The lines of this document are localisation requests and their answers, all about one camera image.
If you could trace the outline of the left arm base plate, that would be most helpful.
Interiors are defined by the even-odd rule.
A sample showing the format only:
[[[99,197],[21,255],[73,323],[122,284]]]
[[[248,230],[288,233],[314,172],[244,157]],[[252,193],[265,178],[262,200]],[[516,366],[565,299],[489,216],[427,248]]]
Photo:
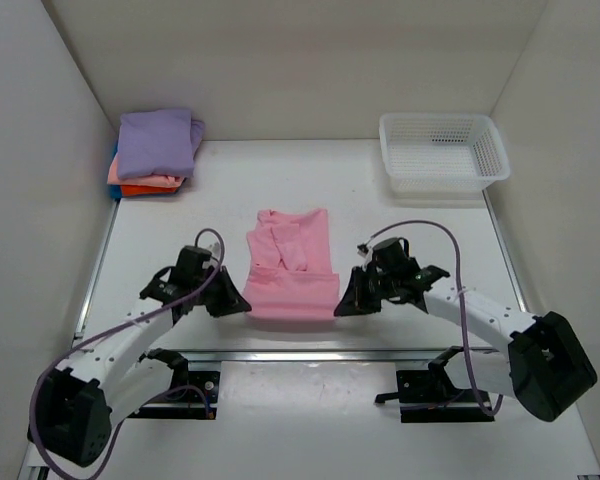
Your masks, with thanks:
[[[194,390],[171,393],[130,415],[133,419],[215,420],[220,393],[219,370],[190,370],[188,385]]]

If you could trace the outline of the pink t-shirt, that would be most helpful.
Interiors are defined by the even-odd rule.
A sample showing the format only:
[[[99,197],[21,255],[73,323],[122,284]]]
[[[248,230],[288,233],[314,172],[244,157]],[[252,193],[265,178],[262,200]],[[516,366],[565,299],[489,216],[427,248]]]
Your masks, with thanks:
[[[340,277],[331,262],[328,211],[261,210],[246,234],[251,255],[243,297],[250,316],[273,321],[330,321]]]

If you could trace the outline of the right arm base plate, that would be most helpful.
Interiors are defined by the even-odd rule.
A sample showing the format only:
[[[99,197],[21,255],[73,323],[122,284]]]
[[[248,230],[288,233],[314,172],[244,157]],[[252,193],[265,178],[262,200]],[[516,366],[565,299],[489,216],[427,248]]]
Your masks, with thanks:
[[[379,393],[378,406],[389,402],[399,405],[403,424],[486,423],[494,417],[485,414],[471,390],[444,387],[428,370],[397,370],[396,390]]]

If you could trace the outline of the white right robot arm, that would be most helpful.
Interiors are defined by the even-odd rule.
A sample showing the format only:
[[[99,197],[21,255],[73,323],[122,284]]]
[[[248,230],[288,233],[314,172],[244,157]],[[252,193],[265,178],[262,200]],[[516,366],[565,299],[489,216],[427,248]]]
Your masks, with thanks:
[[[446,270],[420,266],[403,237],[361,244],[358,251],[365,261],[352,268],[335,316],[375,314],[388,302],[412,305],[461,330],[461,345],[418,371],[410,393],[394,395],[401,402],[424,404],[427,394],[436,403],[471,392],[481,400],[495,394],[551,422],[597,383],[597,372],[564,316],[516,311],[470,291]]]

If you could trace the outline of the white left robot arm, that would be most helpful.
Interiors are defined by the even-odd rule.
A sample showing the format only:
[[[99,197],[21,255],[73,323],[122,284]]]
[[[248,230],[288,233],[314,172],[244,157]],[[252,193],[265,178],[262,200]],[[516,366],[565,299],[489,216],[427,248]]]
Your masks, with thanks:
[[[223,258],[222,247],[183,247],[174,265],[151,277],[121,324],[83,341],[42,373],[27,432],[40,454],[88,467],[145,405],[181,402],[188,394],[209,404],[189,380],[187,359],[155,343],[197,306],[214,318],[250,311]]]

